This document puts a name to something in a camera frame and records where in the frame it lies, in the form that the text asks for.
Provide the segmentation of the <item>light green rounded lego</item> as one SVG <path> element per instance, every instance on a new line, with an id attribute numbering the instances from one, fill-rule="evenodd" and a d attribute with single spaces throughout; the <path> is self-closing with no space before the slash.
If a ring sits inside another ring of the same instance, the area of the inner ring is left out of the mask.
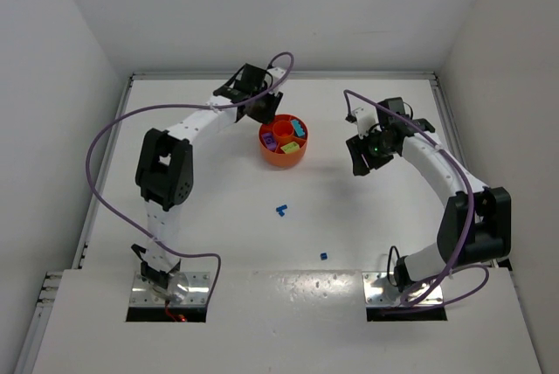
<path id="1" fill-rule="evenodd" d="M 280 147 L 280 150 L 286 155 L 293 154 L 299 149 L 300 149 L 300 145 L 297 142 L 289 142 Z"/>

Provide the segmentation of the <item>purple square lego brick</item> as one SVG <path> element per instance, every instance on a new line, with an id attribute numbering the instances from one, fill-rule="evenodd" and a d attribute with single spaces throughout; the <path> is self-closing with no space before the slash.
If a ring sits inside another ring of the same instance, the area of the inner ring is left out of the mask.
<path id="1" fill-rule="evenodd" d="M 262 134 L 261 140 L 263 142 L 263 145 L 270 151 L 275 151 L 278 147 L 278 143 L 276 142 L 276 139 L 271 132 Z"/>

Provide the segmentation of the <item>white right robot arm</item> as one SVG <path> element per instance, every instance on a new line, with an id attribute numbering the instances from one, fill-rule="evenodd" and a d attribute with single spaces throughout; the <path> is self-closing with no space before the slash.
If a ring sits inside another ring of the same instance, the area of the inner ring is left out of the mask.
<path id="1" fill-rule="evenodd" d="M 375 116 L 350 108 L 357 134 L 346 141 L 353 173 L 364 177 L 396 156 L 409 163 L 444 206 L 435 242 L 400 256 L 392 281 L 400 292 L 420 281 L 443 280 L 468 265 L 505 258 L 512 248 L 512 198 L 472 175 L 442 144 L 425 118 L 415 118 L 402 98 L 375 104 Z"/>

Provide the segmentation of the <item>teal long lego brick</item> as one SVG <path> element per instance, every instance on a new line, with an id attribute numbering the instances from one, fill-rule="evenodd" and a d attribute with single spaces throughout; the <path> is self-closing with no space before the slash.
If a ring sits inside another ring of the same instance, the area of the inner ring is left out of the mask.
<path id="1" fill-rule="evenodd" d="M 290 120 L 291 126 L 293 128 L 293 137 L 301 140 L 307 139 L 307 130 L 303 123 L 297 119 Z"/>

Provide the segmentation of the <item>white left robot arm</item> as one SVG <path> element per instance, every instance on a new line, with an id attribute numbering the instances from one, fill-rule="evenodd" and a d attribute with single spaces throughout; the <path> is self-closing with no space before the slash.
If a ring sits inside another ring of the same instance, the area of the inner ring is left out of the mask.
<path id="1" fill-rule="evenodd" d="M 178 301 L 187 294 L 181 259 L 168 250 L 178 237 L 183 204 L 193 188 L 194 148 L 246 115 L 260 123 L 272 122 L 285 75 L 280 67 L 246 64 L 213 92 L 202 109 L 164 130 L 152 128 L 145 134 L 135 182 L 153 239 L 137 254 L 141 276 L 166 299 Z"/>

